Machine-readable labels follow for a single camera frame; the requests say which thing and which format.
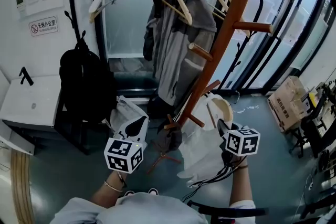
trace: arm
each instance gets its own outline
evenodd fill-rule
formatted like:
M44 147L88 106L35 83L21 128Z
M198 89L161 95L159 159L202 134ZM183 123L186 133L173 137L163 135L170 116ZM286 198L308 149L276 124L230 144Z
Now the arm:
M247 165L247 159L245 159L240 164L240 167L246 165ZM233 173L230 205L242 200L253 200L250 179L248 175L248 167L237 169Z
M127 174L124 173L120 173L120 175L124 180L127 177ZM116 171L113 171L111 173L106 182L117 190L122 189L122 182L120 181L120 178ZM91 202L105 208L110 208L115 205L117 199L119 198L119 195L120 192L117 192L104 184L93 195L93 197L91 198Z

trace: person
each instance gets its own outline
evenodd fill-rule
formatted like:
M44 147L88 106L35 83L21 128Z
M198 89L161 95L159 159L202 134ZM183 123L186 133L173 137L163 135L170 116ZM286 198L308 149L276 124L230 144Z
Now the person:
M87 201L73 198L55 214L50 224L70 223L127 223L127 224L197 224L208 223L205 216L167 196L149 193L131 193L119 198L127 174L113 171L104 184ZM254 209L247 160L244 159L233 172L230 208ZM237 224L253 224L255 217L237 218Z

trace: cardboard box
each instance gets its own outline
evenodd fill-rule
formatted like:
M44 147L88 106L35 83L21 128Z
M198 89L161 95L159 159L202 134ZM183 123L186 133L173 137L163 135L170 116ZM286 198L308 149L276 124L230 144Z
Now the cardboard box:
M305 105L301 101L305 95L306 91L299 78L289 76L268 98L268 105L282 132L307 116Z

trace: shoe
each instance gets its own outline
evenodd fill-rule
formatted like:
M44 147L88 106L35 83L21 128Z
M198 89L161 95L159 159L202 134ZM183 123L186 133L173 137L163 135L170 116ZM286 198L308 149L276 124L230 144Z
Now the shoe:
M159 192L156 188L151 188L149 191L148 191L148 194L152 194L152 195L159 195Z
M135 194L134 191L132 191L132 190L128 190L128 191L126 191L126 193L125 193L124 196L126 197L126 196L133 195L133 194Z

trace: gray jacket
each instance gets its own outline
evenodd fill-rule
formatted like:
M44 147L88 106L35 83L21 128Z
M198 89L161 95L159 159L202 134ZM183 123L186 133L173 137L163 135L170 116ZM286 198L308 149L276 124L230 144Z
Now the gray jacket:
M177 0L165 0L179 7ZM196 43L210 51L216 24L205 0L184 0L193 23L188 25L168 6L162 6L161 18L154 18L154 7L148 19L143 55L153 61L154 76L159 81L158 94L169 105L178 105L197 79L205 60L188 50Z

